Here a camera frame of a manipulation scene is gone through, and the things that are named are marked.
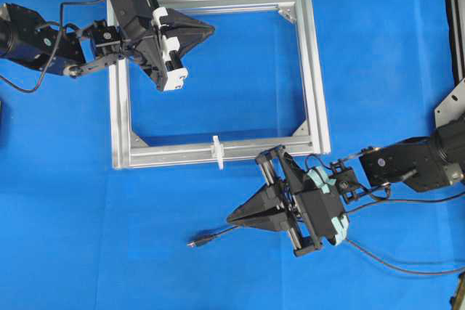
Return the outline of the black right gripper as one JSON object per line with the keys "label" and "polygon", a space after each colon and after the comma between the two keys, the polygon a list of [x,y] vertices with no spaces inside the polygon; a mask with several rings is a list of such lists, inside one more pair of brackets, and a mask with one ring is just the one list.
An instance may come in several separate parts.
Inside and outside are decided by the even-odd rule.
{"label": "black right gripper", "polygon": [[320,250],[322,243],[300,198],[310,181],[308,175],[281,145],[259,153],[256,164],[266,184],[236,208],[227,217],[227,223],[272,232],[285,231],[295,256]]}

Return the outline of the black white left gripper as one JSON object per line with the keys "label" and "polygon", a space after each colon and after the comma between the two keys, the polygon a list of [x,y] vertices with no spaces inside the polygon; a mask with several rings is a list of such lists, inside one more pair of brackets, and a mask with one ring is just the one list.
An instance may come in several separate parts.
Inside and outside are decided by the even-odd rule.
{"label": "black white left gripper", "polygon": [[142,59],[141,68],[159,91],[181,89],[188,71],[180,58],[212,36],[215,27],[175,9],[162,7],[158,0],[147,2],[152,12],[151,32],[142,37],[134,52]]}

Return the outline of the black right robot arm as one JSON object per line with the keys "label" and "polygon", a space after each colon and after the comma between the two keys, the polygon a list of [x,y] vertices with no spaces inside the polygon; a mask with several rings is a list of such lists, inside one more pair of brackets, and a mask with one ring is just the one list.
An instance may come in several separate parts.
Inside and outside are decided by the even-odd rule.
{"label": "black right robot arm", "polygon": [[464,178],[464,119],[451,120],[430,136],[412,137],[387,147],[355,154],[370,186],[364,187],[344,160],[303,170],[283,145],[259,153],[264,185],[236,208],[227,223],[287,232],[295,256],[320,250],[322,240],[338,245],[347,237],[344,207],[364,195],[379,201],[377,190],[390,192],[402,182],[415,192],[451,186]]}

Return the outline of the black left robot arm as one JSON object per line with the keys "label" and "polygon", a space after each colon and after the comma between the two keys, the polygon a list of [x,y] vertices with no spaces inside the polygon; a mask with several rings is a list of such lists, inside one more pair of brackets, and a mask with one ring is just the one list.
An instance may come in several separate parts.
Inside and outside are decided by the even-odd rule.
{"label": "black left robot arm", "polygon": [[182,57],[214,34],[215,28],[147,0],[152,18],[141,38],[131,39],[106,20],[80,28],[46,21],[17,4],[1,6],[1,58],[41,74],[77,78],[122,59],[136,63],[159,91],[181,89],[188,77]]}

